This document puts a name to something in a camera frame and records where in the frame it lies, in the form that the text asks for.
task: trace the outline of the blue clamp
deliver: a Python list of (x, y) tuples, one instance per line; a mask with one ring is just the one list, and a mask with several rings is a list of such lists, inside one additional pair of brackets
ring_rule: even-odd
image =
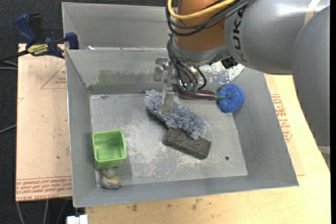
[[(20, 35), (28, 39), (29, 43), (26, 44), (28, 53), (33, 56), (49, 55), (64, 58), (64, 50), (59, 48), (51, 38), (46, 38), (44, 43), (36, 43), (38, 38), (29, 26), (27, 14), (17, 17), (14, 21), (14, 27)], [(74, 32), (66, 33), (66, 37), (61, 40), (67, 41), (69, 44), (65, 49), (79, 49), (78, 38)]]

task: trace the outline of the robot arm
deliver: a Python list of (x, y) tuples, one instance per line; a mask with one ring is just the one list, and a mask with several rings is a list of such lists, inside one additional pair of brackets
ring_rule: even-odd
[(178, 0), (177, 13), (172, 2), (168, 49), (185, 88), (200, 89), (186, 87), (198, 68), (225, 60), (292, 74), (318, 145), (330, 146), (330, 0)]

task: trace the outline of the purple handle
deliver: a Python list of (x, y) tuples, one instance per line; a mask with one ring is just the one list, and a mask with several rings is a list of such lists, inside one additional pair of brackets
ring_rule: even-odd
[(206, 100), (215, 99), (214, 92), (209, 90), (198, 90), (197, 92), (194, 92), (194, 91), (187, 91), (183, 89), (181, 86), (177, 86), (177, 91), (179, 92), (180, 97), (184, 99), (206, 99)]

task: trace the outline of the bin floor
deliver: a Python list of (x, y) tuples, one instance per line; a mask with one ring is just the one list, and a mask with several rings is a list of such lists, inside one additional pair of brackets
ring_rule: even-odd
[(247, 169), (231, 113), (215, 101), (175, 100), (201, 116), (211, 130), (202, 137), (211, 141), (204, 160), (162, 144), (165, 125), (145, 107), (144, 94), (92, 95), (92, 132), (121, 129), (128, 156), (116, 168), (121, 185), (137, 185), (214, 177), (245, 176)]

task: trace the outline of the yellow clamp label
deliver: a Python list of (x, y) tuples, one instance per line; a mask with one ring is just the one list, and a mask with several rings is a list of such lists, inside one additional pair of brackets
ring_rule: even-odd
[(47, 52), (48, 51), (48, 44), (46, 43), (41, 43), (41, 44), (34, 44), (34, 45), (31, 45), (27, 51), (30, 53), (30, 54), (33, 54), (33, 55), (39, 55), (39, 54), (42, 54), (43, 52)]

